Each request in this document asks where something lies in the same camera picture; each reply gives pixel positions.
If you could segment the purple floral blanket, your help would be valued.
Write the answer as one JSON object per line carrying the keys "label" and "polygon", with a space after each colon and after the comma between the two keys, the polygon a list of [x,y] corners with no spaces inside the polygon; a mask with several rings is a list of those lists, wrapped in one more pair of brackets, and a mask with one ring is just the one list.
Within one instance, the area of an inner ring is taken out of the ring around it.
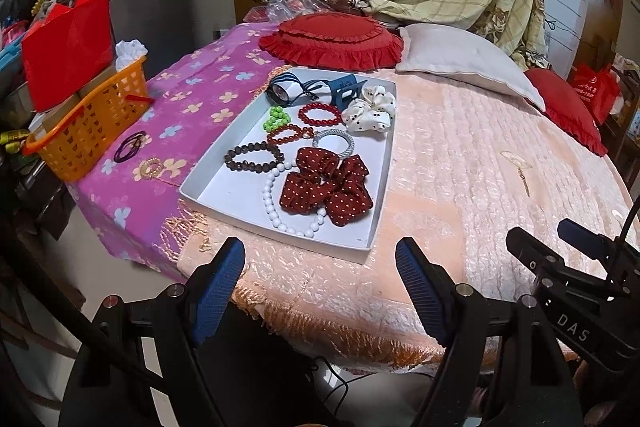
{"label": "purple floral blanket", "polygon": [[114,142],[70,195],[108,253],[172,279],[198,221],[181,202],[186,175],[250,104],[280,61],[258,40],[274,23],[234,26],[148,81],[152,106],[124,133],[142,133],[140,150],[118,162]]}

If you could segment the red ruffled cushion right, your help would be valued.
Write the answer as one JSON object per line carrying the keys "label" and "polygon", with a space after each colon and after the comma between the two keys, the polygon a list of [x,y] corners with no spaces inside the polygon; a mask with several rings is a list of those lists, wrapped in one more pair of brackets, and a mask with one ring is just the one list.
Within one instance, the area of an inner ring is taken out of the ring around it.
{"label": "red ruffled cushion right", "polygon": [[531,68],[525,76],[546,104],[544,116],[591,153],[602,157],[608,151],[585,103],[570,84],[551,69]]}

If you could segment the peach textured bedspread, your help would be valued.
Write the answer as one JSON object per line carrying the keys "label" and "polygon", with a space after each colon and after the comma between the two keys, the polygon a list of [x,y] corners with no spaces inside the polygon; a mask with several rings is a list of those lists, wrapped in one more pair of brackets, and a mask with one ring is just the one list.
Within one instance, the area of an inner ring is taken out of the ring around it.
{"label": "peach textured bedspread", "polygon": [[396,89],[390,179],[363,263],[326,256],[226,225],[194,209],[181,249],[190,275],[230,236],[246,267],[233,298],[294,345],[350,369],[410,371],[444,351],[428,337],[397,273],[396,243],[413,237],[457,282],[490,298],[527,293],[533,275],[506,250],[520,227],[593,275],[600,265],[563,243],[572,219],[620,233],[631,198],[607,157],[594,155],[521,100],[425,74],[381,72]]}

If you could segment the red shopping bag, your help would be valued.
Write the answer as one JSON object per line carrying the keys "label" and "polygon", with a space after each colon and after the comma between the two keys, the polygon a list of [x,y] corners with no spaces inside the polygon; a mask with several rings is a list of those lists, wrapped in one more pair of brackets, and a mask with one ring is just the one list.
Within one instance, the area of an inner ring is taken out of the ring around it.
{"label": "red shopping bag", "polygon": [[598,126],[605,123],[608,114],[620,96],[620,87],[616,81],[612,65],[606,65],[595,72],[585,63],[579,63],[570,85],[576,91],[582,103]]}

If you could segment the red polka dot scrunchie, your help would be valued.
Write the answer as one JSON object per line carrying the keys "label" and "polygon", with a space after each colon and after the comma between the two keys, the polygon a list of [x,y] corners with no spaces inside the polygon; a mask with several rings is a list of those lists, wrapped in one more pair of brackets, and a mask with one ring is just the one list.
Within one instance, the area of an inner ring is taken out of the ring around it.
{"label": "red polka dot scrunchie", "polygon": [[337,227],[344,227],[373,208],[366,179],[369,170],[359,155],[338,158],[320,147],[302,147],[297,171],[286,175],[279,204],[294,215],[323,209]]}

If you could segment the white rectangular tray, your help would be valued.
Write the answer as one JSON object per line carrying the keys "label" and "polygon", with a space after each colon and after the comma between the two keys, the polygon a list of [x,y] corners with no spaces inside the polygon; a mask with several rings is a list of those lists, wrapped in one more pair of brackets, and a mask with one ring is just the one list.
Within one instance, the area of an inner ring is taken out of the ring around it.
{"label": "white rectangular tray", "polygon": [[271,176],[269,173],[233,172],[224,165],[228,150],[266,139],[262,124],[269,116],[271,106],[265,93],[257,95],[210,144],[182,182],[181,196],[192,208],[226,225],[314,253],[365,262],[382,216],[395,130],[361,132],[354,136],[355,153],[369,169],[366,187],[373,199],[373,208],[344,227],[332,225],[324,218],[314,235],[306,236],[314,218],[289,215],[280,208],[284,173]]}

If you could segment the orange plastic basket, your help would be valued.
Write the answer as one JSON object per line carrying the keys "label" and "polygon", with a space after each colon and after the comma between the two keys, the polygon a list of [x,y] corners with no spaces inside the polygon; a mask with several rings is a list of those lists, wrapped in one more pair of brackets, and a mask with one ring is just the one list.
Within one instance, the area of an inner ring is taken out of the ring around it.
{"label": "orange plastic basket", "polygon": [[83,178],[153,104],[146,89],[144,62],[140,57],[102,82],[42,138],[30,134],[22,153],[39,155],[65,183]]}

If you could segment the white polka dot scrunchie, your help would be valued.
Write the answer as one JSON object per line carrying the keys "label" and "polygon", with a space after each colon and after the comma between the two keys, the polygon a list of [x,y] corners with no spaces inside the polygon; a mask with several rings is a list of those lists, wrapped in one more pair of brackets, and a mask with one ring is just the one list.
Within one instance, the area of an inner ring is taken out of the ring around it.
{"label": "white polka dot scrunchie", "polygon": [[390,130],[396,116],[397,101],[392,92],[382,86],[363,87],[342,112],[342,121],[350,134]]}

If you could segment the dark blue striped headband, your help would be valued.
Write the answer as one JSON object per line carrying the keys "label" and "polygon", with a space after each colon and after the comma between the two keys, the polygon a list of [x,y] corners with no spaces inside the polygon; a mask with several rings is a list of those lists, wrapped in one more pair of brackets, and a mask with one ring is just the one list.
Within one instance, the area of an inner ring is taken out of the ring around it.
{"label": "dark blue striped headband", "polygon": [[269,80],[266,95],[269,101],[280,107],[291,107],[303,101],[318,101],[328,89],[323,79],[300,80],[292,72],[281,72]]}

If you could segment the blue hair claw clip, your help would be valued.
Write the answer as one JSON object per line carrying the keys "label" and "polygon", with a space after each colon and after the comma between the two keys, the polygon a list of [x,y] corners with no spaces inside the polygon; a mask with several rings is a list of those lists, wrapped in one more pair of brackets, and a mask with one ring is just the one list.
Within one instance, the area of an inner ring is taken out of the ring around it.
{"label": "blue hair claw clip", "polygon": [[355,75],[346,75],[328,81],[331,91],[331,104],[343,112],[352,101],[360,97],[366,80],[358,80]]}

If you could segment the white pillow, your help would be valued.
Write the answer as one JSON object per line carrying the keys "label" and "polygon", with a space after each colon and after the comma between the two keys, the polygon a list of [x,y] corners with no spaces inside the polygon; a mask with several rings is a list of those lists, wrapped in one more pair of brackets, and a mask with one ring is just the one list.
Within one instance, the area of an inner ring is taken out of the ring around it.
{"label": "white pillow", "polygon": [[488,91],[525,98],[541,113],[544,99],[509,55],[490,41],[459,28],[412,24],[400,30],[404,49],[396,72],[425,72]]}

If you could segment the white tissue paper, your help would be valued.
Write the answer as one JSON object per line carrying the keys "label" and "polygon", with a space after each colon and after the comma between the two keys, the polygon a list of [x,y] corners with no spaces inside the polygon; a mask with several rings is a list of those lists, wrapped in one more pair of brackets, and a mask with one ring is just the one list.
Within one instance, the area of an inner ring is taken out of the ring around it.
{"label": "white tissue paper", "polygon": [[148,49],[138,39],[131,41],[120,40],[115,46],[116,60],[115,68],[117,72],[125,69],[139,58],[148,54]]}

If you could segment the red box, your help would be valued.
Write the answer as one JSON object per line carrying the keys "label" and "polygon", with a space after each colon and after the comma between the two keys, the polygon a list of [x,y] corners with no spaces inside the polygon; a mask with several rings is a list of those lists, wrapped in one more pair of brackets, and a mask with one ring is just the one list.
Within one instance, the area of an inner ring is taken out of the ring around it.
{"label": "red box", "polygon": [[34,109],[61,104],[113,62],[108,0],[55,3],[26,32],[21,50]]}

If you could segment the red ruffled heart cushion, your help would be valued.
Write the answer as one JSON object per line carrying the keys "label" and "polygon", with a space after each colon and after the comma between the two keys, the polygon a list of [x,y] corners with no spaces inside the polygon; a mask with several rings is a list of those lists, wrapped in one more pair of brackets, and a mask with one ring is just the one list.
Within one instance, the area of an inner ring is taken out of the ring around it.
{"label": "red ruffled heart cushion", "polygon": [[280,23],[259,47],[293,66],[372,72],[400,62],[404,42],[371,17],[325,12]]}

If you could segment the clear plastic bag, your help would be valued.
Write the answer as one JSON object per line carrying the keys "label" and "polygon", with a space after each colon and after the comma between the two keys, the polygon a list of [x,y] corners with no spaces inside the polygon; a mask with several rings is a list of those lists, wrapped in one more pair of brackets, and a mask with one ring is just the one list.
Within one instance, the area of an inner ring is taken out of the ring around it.
{"label": "clear plastic bag", "polygon": [[268,0],[266,4],[267,18],[273,23],[283,23],[301,15],[331,11],[324,0]]}

